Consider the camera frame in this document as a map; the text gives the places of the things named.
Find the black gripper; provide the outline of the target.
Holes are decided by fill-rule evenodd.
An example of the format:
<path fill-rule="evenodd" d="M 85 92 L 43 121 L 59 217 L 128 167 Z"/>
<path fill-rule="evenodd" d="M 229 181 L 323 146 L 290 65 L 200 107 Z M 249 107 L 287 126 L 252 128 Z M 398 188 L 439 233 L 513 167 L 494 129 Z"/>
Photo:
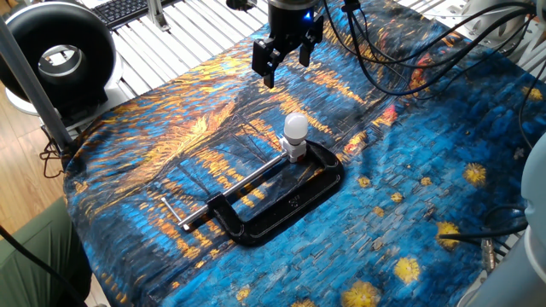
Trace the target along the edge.
<path fill-rule="evenodd" d="M 323 39 L 323 16 L 315 14 L 316 3 L 268 3 L 270 36 L 253 42 L 252 69 L 264 85 L 275 86 L 275 71 L 285 54 L 278 49 L 300 46 L 299 63 L 308 67 L 311 53 Z"/>

